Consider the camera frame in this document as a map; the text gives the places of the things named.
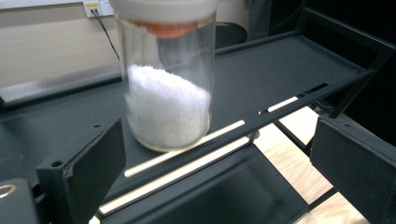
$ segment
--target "wall outlet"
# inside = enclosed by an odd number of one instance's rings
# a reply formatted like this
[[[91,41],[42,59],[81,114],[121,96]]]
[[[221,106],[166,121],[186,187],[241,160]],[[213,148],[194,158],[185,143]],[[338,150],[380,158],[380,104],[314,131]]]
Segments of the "wall outlet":
[[[82,3],[85,9],[85,14],[87,14],[87,17],[95,17],[93,13],[91,13],[91,10],[97,10],[99,16],[102,16],[102,9],[100,8],[99,1],[87,1]]]
[[[113,7],[108,0],[99,0],[100,8],[102,9],[103,16],[114,15]]]

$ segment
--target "white powder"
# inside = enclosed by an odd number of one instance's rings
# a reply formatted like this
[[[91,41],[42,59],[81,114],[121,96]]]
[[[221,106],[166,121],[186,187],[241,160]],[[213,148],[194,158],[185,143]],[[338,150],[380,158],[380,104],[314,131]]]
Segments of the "white powder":
[[[156,150],[185,147],[209,127],[210,94],[181,77],[150,66],[128,69],[128,121],[135,137]]]

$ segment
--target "white lid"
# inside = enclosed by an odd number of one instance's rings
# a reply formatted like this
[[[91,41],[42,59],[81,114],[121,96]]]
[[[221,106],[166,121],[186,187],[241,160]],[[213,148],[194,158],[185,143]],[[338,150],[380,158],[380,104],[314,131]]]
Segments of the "white lid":
[[[195,21],[216,11],[219,0],[110,0],[114,10],[133,19],[156,22]]]

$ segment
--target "clear glass jar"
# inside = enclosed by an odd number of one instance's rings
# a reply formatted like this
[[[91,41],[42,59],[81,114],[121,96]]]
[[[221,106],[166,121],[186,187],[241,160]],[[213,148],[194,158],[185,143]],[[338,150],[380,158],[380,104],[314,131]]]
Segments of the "clear glass jar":
[[[146,15],[125,15],[117,11],[117,4],[113,7],[122,46],[127,118],[134,137],[157,151],[193,145],[210,127],[216,8],[194,18],[188,13],[175,18],[165,10],[162,18],[151,20]]]

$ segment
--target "glass jar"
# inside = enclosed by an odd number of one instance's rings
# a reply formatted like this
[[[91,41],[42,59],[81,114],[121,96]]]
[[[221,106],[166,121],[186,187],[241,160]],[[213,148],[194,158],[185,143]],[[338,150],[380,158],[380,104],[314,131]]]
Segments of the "glass jar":
[[[217,0],[111,0],[127,118],[145,147],[189,147],[210,127]]]

